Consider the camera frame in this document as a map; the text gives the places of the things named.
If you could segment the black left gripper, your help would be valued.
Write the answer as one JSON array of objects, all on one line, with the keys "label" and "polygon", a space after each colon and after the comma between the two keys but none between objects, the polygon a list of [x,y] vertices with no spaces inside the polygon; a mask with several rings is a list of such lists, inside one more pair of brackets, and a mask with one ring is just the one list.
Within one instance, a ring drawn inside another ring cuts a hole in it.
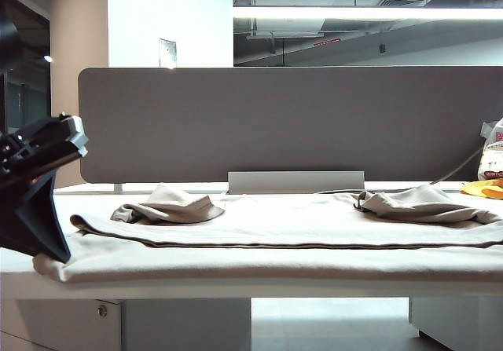
[{"label": "black left gripper", "polygon": [[84,157],[87,141],[82,119],[64,113],[1,136],[2,247],[70,259],[53,201],[54,170]]}]

